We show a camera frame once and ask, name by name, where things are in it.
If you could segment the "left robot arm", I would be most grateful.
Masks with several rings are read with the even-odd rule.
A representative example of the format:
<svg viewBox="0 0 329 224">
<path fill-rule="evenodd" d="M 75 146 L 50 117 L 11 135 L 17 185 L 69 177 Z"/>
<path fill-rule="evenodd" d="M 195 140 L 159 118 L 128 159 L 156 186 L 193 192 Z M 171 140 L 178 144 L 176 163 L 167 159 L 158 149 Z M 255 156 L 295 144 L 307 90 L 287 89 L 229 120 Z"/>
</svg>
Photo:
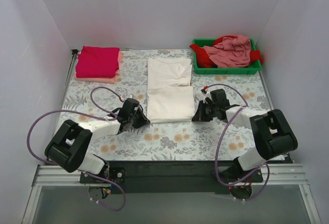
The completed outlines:
<svg viewBox="0 0 329 224">
<path fill-rule="evenodd" d="M 47 145 L 45 156 L 69 173 L 89 172 L 97 182 L 103 183 L 109 178 L 109 170 L 103 159 L 87 152 L 90 142 L 148 124 L 150 121 L 140 103 L 128 98 L 121 108 L 101 119 L 80 123 L 64 121 Z"/>
</svg>

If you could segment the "white printed t-shirt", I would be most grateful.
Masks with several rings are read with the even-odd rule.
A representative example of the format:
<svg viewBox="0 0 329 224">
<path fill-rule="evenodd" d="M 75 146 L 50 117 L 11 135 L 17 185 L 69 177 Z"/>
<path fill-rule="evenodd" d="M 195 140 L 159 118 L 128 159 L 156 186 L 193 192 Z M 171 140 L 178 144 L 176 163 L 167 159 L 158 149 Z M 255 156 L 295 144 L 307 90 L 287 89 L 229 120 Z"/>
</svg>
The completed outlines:
<svg viewBox="0 0 329 224">
<path fill-rule="evenodd" d="M 149 58 L 147 118 L 151 123 L 190 121 L 195 114 L 188 58 Z"/>
</svg>

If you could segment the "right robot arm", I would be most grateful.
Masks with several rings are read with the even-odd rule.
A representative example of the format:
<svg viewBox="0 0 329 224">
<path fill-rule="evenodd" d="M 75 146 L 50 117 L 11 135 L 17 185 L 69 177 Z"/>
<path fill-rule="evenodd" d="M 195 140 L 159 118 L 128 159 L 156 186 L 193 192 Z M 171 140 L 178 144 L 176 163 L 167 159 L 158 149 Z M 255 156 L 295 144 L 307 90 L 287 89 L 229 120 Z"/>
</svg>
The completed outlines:
<svg viewBox="0 0 329 224">
<path fill-rule="evenodd" d="M 254 147 L 236 157 L 231 167 L 220 171 L 218 162 L 214 163 L 214 175 L 218 182 L 232 185 L 234 180 L 247 180 L 267 161 L 297 149 L 297 138 L 281 110 L 262 112 L 246 105 L 232 105 L 223 89 L 207 92 L 204 87 L 202 93 L 205 97 L 198 103 L 193 122 L 218 119 L 226 124 L 225 130 L 231 124 L 243 126 L 252 131 L 254 140 Z"/>
</svg>

